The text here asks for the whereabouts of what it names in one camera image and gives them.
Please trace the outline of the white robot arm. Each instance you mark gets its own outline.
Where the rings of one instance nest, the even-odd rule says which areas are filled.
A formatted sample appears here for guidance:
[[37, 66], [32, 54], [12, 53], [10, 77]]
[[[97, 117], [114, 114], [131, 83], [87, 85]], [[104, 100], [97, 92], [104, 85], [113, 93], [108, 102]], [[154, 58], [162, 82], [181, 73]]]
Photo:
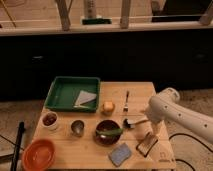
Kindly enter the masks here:
[[171, 119], [213, 144], [213, 117], [182, 107], [179, 100], [176, 89], [166, 88], [149, 99], [146, 116], [154, 124]]

